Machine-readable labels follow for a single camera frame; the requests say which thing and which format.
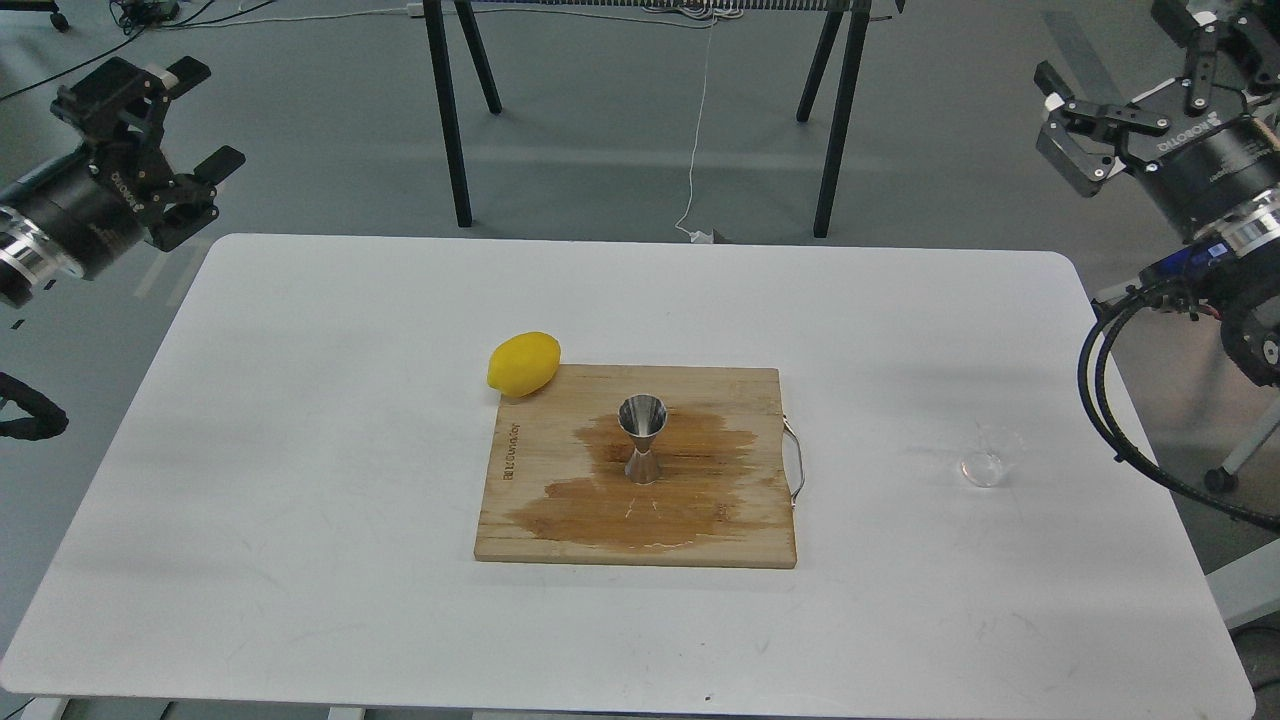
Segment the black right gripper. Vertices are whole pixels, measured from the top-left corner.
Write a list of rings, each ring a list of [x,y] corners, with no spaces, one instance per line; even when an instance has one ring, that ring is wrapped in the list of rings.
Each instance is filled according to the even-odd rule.
[[[1189,243],[1277,187],[1277,136],[1252,111],[1277,101],[1277,3],[1192,12],[1185,1],[1152,1],[1149,14],[1185,51],[1184,86],[1161,85],[1135,105],[1092,102],[1041,61],[1034,83],[1046,114],[1036,150],[1088,199],[1121,170],[1128,137],[1129,173]],[[1215,85],[1222,63],[1238,85]]]

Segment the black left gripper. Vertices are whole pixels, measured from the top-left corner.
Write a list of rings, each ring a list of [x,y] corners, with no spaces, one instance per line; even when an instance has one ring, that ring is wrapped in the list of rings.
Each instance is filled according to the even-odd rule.
[[[170,252],[212,223],[218,186],[246,155],[224,145],[174,174],[161,149],[170,105],[210,77],[192,56],[146,68],[113,58],[59,87],[52,114],[81,147],[3,190],[3,282],[93,279],[143,240]]]

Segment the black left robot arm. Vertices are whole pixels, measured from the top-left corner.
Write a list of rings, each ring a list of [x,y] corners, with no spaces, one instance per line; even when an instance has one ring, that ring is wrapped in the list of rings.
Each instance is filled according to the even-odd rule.
[[[91,281],[137,243],[169,252],[218,218],[218,187],[244,155],[223,146],[179,173],[161,147],[172,104],[210,74],[192,56],[146,69],[113,58],[58,90],[51,111],[81,142],[3,191],[6,305],[59,272]]]

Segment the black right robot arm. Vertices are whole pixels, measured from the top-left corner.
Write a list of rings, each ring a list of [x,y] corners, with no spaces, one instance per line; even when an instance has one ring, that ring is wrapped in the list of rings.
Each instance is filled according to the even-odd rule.
[[[1147,266],[1190,313],[1215,310],[1224,350],[1257,386],[1277,383],[1277,132],[1258,110],[1277,101],[1277,4],[1149,14],[1185,54],[1175,76],[1124,104],[1079,97],[1053,67],[1037,150],[1082,196],[1132,176],[1183,250]]]

